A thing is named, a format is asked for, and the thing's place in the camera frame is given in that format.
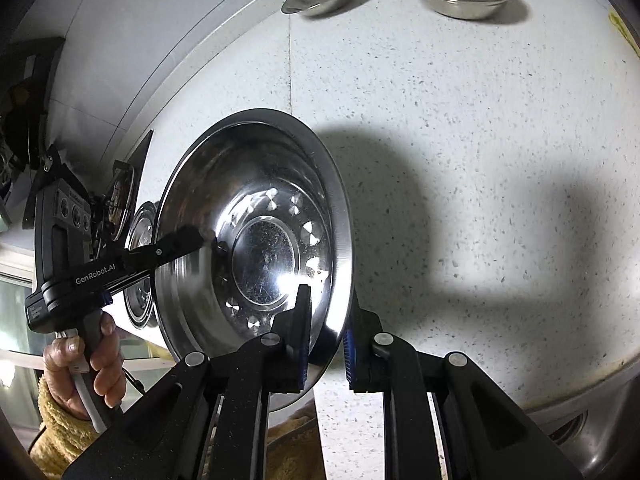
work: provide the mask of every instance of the stainless steel sink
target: stainless steel sink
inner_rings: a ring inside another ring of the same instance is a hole
[[[540,414],[530,416],[538,419],[585,480],[626,478],[640,451],[640,378],[592,397],[586,409],[553,422],[542,422]]]

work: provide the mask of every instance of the screw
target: screw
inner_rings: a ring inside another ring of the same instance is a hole
[[[184,358],[184,362],[187,363],[187,366],[189,367],[200,366],[204,362],[204,354],[200,352],[191,352]]]
[[[373,336],[373,341],[382,346],[390,345],[394,341],[394,337],[386,332],[379,332]]]
[[[280,342],[280,336],[275,332],[267,332],[260,338],[260,342],[265,346],[276,346]]]
[[[454,366],[462,367],[466,365],[467,359],[464,354],[461,354],[460,352],[453,352],[453,354],[449,356],[449,362]]]

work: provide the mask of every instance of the fingernail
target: fingernail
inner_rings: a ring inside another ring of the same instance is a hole
[[[104,335],[113,334],[113,329],[115,328],[115,323],[110,318],[105,318],[102,321],[102,333]]]
[[[79,348],[80,348],[80,336],[75,335],[73,337],[70,337],[66,341],[66,349],[71,354],[77,354]]]

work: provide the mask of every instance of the countertop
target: countertop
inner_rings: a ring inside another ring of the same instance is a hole
[[[279,5],[245,7],[141,112],[138,204],[213,123],[276,108],[336,160],[360,304],[386,330],[466,352],[529,409],[634,362],[640,60],[607,0],[517,0],[482,23],[420,0],[322,20]],[[380,398],[348,392],[339,356],[314,391],[328,478],[382,478]]]

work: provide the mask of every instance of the human hand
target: human hand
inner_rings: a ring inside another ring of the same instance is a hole
[[[91,368],[98,372],[94,381],[94,390],[104,396],[104,402],[110,408],[117,406],[124,397],[127,386],[122,371],[122,355],[120,355],[120,339],[116,331],[116,323],[106,312],[100,319],[102,341],[91,355]],[[69,364],[84,352],[84,341],[79,336],[57,338],[46,346],[43,353],[44,377],[49,386],[51,397],[71,415],[89,420],[80,395],[69,373]]]

